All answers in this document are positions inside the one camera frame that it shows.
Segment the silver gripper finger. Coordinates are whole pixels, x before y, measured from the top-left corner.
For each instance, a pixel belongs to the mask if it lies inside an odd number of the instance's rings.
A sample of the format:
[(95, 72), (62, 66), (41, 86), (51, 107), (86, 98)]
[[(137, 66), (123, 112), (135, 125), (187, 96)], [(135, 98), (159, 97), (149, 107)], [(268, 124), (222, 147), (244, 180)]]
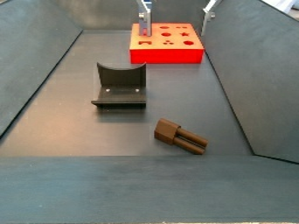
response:
[(221, 2), (222, 0), (210, 0), (208, 6), (204, 8), (205, 15), (204, 15), (204, 21), (202, 21), (201, 35), (206, 34), (208, 24), (216, 18), (214, 10)]
[(153, 1), (137, 0), (139, 17), (139, 35), (153, 36)]

